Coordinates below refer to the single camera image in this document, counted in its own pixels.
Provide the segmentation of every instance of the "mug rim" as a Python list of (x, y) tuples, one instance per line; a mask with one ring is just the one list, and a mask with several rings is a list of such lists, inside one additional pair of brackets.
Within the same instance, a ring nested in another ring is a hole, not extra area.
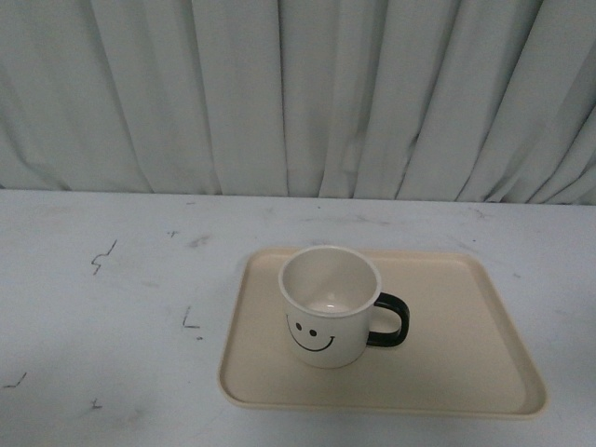
[[(347, 252), (354, 256), (357, 256), (359, 259), (361, 259), (361, 261), (363, 261), (366, 265), (368, 265), (369, 268), (371, 269), (372, 273), (374, 274), (374, 278), (376, 280), (376, 288), (374, 290), (374, 294), (372, 295), (372, 297), (369, 298), (363, 305), (360, 305), (359, 307), (356, 307), (355, 309), (346, 310), (345, 312), (324, 312), (321, 310), (311, 309), (310, 307), (306, 307), (305, 305), (301, 305), (300, 303), (296, 302), (290, 296), (290, 294), (286, 290), (286, 287), (283, 283), (284, 272), (286, 271), (286, 268), (288, 267), (288, 265), (290, 265), (290, 263), (297, 257), (299, 257), (307, 252), (318, 251), (318, 250), (336, 250), (336, 251)], [(354, 315), (359, 314), (360, 312), (368, 309), (369, 307), (371, 307), (374, 304), (376, 299), (379, 297), (379, 295), (381, 293), (381, 289), (383, 287), (381, 284), (381, 274), (379, 273), (379, 270), (376, 268), (376, 265), (374, 265), (373, 262), (369, 258), (367, 258), (365, 255), (363, 255), (359, 251), (349, 249), (348, 247), (342, 247), (339, 245), (313, 245), (313, 246), (298, 250), (292, 256), (290, 256), (284, 262), (284, 264), (281, 266), (281, 268), (279, 269), (278, 283), (279, 283), (279, 288), (281, 290), (281, 293), (283, 294), (284, 298), (286, 299), (286, 301), (288, 303), (290, 303), (291, 305), (293, 305), (297, 309), (300, 309), (301, 311), (305, 312), (308, 315), (311, 315), (314, 317), (323, 317), (323, 318), (346, 318), (346, 317), (352, 317)]]

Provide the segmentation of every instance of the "white mug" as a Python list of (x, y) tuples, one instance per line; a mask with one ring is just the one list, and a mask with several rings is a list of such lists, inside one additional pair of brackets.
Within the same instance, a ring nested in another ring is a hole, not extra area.
[[(291, 352), (312, 366), (338, 368), (367, 345), (396, 346), (410, 326), (400, 298), (381, 292), (381, 275), (364, 255), (330, 245), (294, 253), (279, 270)], [(371, 332), (373, 306), (400, 316), (395, 332)]]

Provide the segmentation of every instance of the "tabletop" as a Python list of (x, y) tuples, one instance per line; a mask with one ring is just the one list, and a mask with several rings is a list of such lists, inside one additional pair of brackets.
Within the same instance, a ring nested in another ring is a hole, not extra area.
[[(252, 410), (217, 372), (267, 247), (479, 260), (549, 393), (529, 421)], [(0, 191), (0, 445), (593, 445), (596, 208)]]

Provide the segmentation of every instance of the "plastic tray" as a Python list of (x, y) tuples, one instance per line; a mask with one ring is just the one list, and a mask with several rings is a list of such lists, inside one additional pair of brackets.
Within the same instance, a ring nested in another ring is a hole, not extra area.
[[(278, 270), (296, 250), (266, 249), (247, 262), (219, 370), (236, 405), (523, 419), (545, 407), (544, 384), (491, 280), (460, 253), (361, 251), (383, 290), (410, 307), (407, 340), (367, 347), (343, 368), (302, 363), (283, 336), (278, 289)], [(388, 313), (375, 312), (379, 331)]]

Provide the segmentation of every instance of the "curtain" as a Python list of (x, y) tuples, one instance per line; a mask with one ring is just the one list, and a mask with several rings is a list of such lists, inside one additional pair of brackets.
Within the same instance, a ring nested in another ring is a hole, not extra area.
[(596, 204), (593, 0), (5, 0), (0, 186)]

